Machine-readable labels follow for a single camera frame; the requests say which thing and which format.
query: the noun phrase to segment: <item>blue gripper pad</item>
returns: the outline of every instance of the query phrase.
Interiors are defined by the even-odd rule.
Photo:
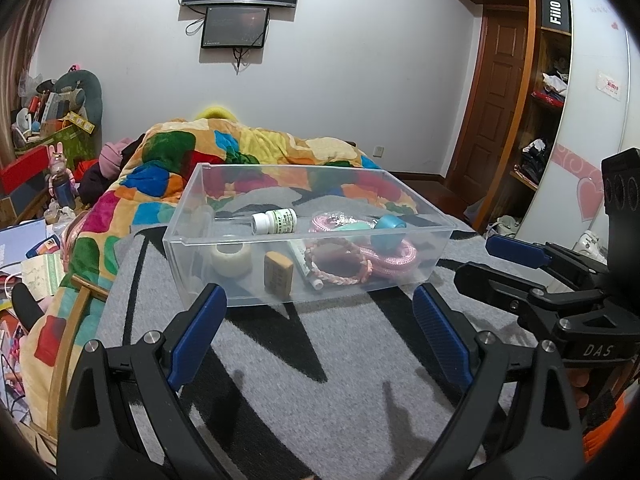
[[[167,378],[169,386],[175,392],[196,377],[213,336],[225,319],[225,314],[226,294],[221,286],[216,286],[175,346],[171,373]]]
[[[484,246],[491,256],[531,269],[539,269],[551,263],[551,257],[545,253],[542,247],[506,236],[490,236]]]
[[[414,292],[414,316],[446,380],[460,392],[466,392],[474,380],[466,346],[423,286]]]

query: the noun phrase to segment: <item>clear tape roll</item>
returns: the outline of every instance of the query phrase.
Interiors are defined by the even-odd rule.
[[[226,278],[237,278],[252,268],[251,244],[217,244],[211,247],[211,265]]]

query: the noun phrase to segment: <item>baseboard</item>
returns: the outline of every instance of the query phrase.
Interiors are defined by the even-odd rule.
[[[398,180],[431,180],[444,184],[444,177],[436,173],[413,173],[411,171],[389,171]]]

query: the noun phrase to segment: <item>pink beanie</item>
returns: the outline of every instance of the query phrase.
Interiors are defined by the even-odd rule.
[[[113,180],[120,174],[120,163],[122,162],[122,150],[129,146],[133,140],[127,138],[119,142],[107,142],[100,151],[98,163],[100,164],[100,173],[104,178]]]

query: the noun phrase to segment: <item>wooden floor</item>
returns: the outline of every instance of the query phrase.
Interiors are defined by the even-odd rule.
[[[464,212],[468,204],[441,183],[434,180],[404,180],[404,183],[443,213],[466,221]]]

